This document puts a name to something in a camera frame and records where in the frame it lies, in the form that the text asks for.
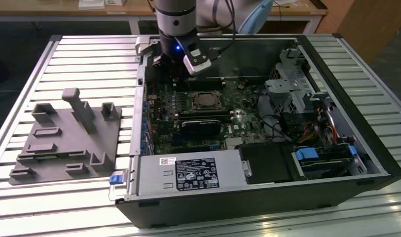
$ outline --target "paper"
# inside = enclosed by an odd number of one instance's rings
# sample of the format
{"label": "paper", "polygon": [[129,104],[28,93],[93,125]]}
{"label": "paper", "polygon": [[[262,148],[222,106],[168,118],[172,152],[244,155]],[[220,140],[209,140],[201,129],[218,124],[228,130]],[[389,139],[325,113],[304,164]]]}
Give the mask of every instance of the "paper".
{"label": "paper", "polygon": [[104,0],[79,0],[79,10],[104,9]]}
{"label": "paper", "polygon": [[300,0],[273,0],[273,6],[300,2]]}

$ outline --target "blue latch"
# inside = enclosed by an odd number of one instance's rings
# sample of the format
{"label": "blue latch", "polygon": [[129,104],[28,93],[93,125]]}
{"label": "blue latch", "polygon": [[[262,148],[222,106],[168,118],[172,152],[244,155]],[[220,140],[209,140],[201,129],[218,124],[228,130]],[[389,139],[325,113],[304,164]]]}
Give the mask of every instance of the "blue latch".
{"label": "blue latch", "polygon": [[349,149],[349,152],[352,154],[352,157],[354,157],[357,155],[357,149],[356,149],[356,147],[354,146],[349,146],[348,149]]}
{"label": "blue latch", "polygon": [[116,184],[122,184],[124,183],[124,175],[122,174],[113,174],[109,176],[109,184],[116,185]]}
{"label": "blue latch", "polygon": [[318,154],[314,148],[301,148],[294,152],[294,155],[297,157],[297,160],[318,158]]}

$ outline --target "motherboard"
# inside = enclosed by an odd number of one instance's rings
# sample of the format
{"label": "motherboard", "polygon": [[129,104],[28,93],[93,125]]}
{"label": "motherboard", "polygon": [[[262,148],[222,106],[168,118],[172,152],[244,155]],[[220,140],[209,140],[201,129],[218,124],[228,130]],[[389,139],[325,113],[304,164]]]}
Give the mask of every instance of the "motherboard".
{"label": "motherboard", "polygon": [[[254,107],[257,85],[244,79],[210,79],[185,88],[152,87],[150,119],[154,153],[172,154],[234,149],[268,141]],[[205,89],[205,84],[216,90]]]}

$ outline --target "floor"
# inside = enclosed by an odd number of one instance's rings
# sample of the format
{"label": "floor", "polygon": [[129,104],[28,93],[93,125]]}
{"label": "floor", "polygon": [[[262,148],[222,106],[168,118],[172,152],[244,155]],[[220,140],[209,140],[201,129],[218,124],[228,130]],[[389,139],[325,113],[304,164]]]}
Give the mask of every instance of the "floor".
{"label": "floor", "polygon": [[[31,23],[0,23],[0,58],[9,78],[0,83],[0,127],[33,70],[51,35],[125,35],[126,22],[45,22],[36,31]],[[141,33],[154,34],[154,23]],[[371,64],[386,85],[401,99],[401,30]]]}

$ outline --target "aluminum extrusion table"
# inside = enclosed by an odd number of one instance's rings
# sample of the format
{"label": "aluminum extrusion table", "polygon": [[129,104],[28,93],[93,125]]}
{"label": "aluminum extrusion table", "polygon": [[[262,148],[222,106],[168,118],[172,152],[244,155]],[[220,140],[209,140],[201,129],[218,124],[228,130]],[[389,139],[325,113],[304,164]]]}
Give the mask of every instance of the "aluminum extrusion table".
{"label": "aluminum extrusion table", "polygon": [[[308,38],[401,165],[399,100],[344,39]],[[161,229],[132,226],[112,201],[124,187],[109,191],[108,177],[11,186],[8,174],[33,122],[31,110],[47,102],[67,108],[60,100],[65,87],[80,88],[91,107],[103,102],[122,107],[116,169],[128,168],[134,42],[136,36],[64,36],[49,41],[0,130],[0,236],[401,236],[401,180],[337,207]]]}

